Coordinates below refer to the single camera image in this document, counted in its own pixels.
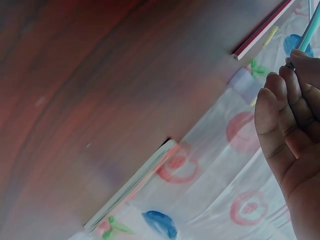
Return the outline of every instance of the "teal pen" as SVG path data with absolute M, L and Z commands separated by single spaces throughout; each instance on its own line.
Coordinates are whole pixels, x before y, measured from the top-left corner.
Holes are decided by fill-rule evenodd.
M 297 49 L 299 49 L 303 52 L 305 52 L 307 50 L 308 44 L 310 43 L 310 40 L 311 40 L 314 32 L 317 29 L 319 20 L 320 20 L 320 2 L 318 3 L 313 16 L 312 16 L 308 26 L 306 27 L 306 29 L 301 37 L 300 42 L 298 43 L 298 45 L 296 47 Z M 295 67 L 293 66 L 293 64 L 291 62 L 287 63 L 285 66 L 292 69 L 292 70 L 295 69 Z

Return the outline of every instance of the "red flower print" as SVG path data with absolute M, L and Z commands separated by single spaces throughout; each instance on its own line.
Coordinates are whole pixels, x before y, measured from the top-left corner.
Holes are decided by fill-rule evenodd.
M 255 153 L 260 143 L 255 128 L 254 114 L 244 111 L 235 115 L 228 123 L 225 134 L 230 146 L 240 153 Z
M 264 202 L 262 192 L 246 191 L 233 201 L 229 214 L 235 224 L 254 226 L 260 223 L 267 211 L 268 205 Z
M 306 11 L 308 11 L 308 9 L 307 8 L 303 9 L 303 8 L 304 7 L 300 3 L 298 5 L 298 7 L 293 11 L 293 13 L 296 14 L 296 15 L 299 15 L 299 16 L 309 17 L 309 13 L 306 12 Z
M 183 184 L 192 181 L 198 171 L 198 161 L 191 156 L 191 146 L 183 142 L 179 149 L 159 167 L 156 173 L 168 183 Z

